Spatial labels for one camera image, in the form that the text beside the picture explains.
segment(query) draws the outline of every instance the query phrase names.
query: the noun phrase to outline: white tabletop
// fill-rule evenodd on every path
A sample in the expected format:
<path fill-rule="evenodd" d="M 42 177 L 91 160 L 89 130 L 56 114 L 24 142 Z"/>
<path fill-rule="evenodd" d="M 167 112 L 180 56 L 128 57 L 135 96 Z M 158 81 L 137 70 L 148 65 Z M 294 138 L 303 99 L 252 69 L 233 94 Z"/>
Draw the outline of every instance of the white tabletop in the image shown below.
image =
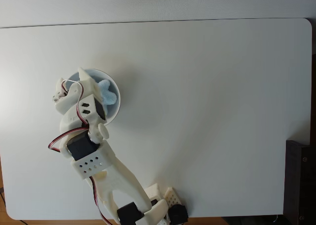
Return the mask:
<path fill-rule="evenodd" d="M 174 187 L 191 217 L 281 214 L 285 141 L 309 141 L 311 39 L 305 19 L 0 29 L 8 214 L 100 218 L 70 160 L 47 149 L 55 83 L 78 67 L 120 87 L 109 144 L 143 187 Z"/>

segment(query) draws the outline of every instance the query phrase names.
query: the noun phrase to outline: wooden floor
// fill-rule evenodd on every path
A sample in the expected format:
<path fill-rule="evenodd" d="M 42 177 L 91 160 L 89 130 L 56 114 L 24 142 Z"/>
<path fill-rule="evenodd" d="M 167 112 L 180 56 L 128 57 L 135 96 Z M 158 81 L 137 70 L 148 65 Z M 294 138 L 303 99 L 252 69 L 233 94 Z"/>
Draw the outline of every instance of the wooden floor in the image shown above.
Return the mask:
<path fill-rule="evenodd" d="M 0 188 L 3 187 L 2 172 L 0 165 Z M 105 224 L 102 220 L 25 220 L 28 225 L 102 225 Z M 191 218 L 186 225 L 227 225 L 222 218 Z M 5 210 L 4 202 L 0 197 L 0 225 L 23 225 L 22 222 L 13 220 L 8 216 Z"/>

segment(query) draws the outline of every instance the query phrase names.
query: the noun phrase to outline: blue object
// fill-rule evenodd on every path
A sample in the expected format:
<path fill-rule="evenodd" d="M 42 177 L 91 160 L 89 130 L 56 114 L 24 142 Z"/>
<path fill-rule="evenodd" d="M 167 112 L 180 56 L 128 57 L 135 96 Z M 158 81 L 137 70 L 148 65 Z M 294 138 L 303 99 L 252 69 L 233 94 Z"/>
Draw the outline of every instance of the blue object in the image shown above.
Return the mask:
<path fill-rule="evenodd" d="M 98 83 L 100 88 L 102 104 L 104 106 L 105 114 L 108 114 L 108 105 L 114 105 L 118 97 L 115 93 L 109 91 L 110 81 L 105 79 Z"/>

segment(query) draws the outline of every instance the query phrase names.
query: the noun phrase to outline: cable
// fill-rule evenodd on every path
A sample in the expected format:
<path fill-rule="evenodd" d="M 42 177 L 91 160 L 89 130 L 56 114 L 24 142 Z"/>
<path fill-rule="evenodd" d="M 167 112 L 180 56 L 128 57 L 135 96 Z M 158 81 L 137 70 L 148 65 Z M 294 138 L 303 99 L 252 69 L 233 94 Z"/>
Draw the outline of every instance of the cable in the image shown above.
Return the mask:
<path fill-rule="evenodd" d="M 3 195 L 2 195 L 1 192 L 0 192 L 0 195 L 1 195 L 1 198 L 2 198 L 2 200 L 3 200 L 3 202 L 4 202 L 4 206 L 6 207 L 5 200 L 4 200 L 4 197 L 3 197 Z M 23 220 L 20 220 L 20 222 L 24 223 L 25 225 L 28 225 L 28 224 L 27 224 L 26 222 L 24 222 Z"/>
<path fill-rule="evenodd" d="M 278 219 L 278 215 L 276 215 L 276 219 L 273 221 L 273 223 L 275 223 L 277 221 L 277 219 Z"/>
<path fill-rule="evenodd" d="M 72 129 L 72 130 L 69 130 L 61 135 L 59 135 L 57 138 L 55 138 L 49 145 L 48 145 L 48 148 L 51 149 L 51 150 L 54 150 L 56 152 L 60 152 L 60 150 L 56 147 L 52 147 L 55 142 L 57 142 L 58 140 L 62 139 L 64 136 L 68 135 L 68 134 L 71 134 L 75 131 L 78 131 L 78 130 L 88 130 L 87 127 L 79 127 L 79 128 L 75 128 L 75 129 Z"/>
<path fill-rule="evenodd" d="M 80 111 L 79 111 L 79 101 L 80 101 L 80 99 L 81 99 L 81 97 L 83 95 L 83 85 L 80 82 L 73 81 L 73 80 L 70 80 L 70 79 L 63 80 L 61 82 L 61 88 L 63 89 L 63 91 L 64 91 L 64 93 L 66 95 L 67 95 L 68 92 L 66 91 L 66 89 L 63 86 L 64 82 L 66 82 L 66 81 L 79 84 L 79 86 L 81 88 L 81 92 L 80 92 L 80 96 L 79 96 L 78 101 L 77 101 L 77 115 L 78 115 L 79 119 L 83 122 L 84 125 L 88 125 L 88 122 L 81 116 Z"/>
<path fill-rule="evenodd" d="M 109 220 L 106 219 L 106 217 L 103 216 L 100 208 L 99 208 L 99 204 L 98 204 L 98 193 L 97 193 L 97 187 L 95 185 L 94 179 L 92 176 L 89 177 L 91 182 L 92 182 L 92 188 L 93 188 L 93 198 L 94 198 L 94 202 L 95 205 L 98 207 L 98 210 L 100 212 L 100 215 L 102 217 L 102 220 L 107 224 L 107 225 L 113 225 Z"/>

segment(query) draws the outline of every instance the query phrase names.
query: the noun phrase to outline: wall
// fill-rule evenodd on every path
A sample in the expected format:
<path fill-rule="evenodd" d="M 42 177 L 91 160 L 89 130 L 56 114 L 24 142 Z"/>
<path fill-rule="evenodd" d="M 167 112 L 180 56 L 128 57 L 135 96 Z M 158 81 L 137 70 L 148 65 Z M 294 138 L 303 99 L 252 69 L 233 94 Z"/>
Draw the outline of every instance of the wall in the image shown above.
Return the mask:
<path fill-rule="evenodd" d="M 0 0 L 0 27 L 281 17 L 316 20 L 316 1 Z"/>

